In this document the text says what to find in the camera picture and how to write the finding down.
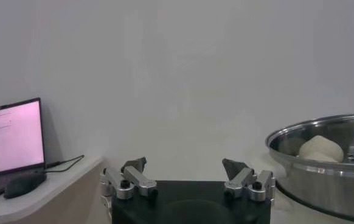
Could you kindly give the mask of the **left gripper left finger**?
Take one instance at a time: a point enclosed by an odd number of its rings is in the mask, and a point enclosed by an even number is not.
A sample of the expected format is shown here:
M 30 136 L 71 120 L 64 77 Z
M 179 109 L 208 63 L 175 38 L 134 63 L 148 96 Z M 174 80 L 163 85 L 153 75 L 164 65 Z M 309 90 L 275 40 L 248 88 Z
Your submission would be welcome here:
M 143 174 L 146 163 L 146 157 L 141 157 L 126 161 L 120 170 L 113 167 L 104 168 L 100 181 L 119 200 L 132 199 L 135 189 L 140 196 L 152 200 L 158 195 L 158 184 Z

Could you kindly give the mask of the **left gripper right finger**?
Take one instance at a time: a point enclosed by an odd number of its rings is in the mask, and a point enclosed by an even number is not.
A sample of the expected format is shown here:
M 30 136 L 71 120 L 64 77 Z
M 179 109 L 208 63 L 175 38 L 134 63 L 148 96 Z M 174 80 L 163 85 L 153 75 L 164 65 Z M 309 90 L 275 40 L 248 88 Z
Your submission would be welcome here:
M 245 163 L 226 158 L 222 164 L 229 179 L 224 183 L 224 196 L 227 200 L 248 197 L 256 202 L 274 201 L 276 179 L 272 171 L 262 170 L 256 174 Z

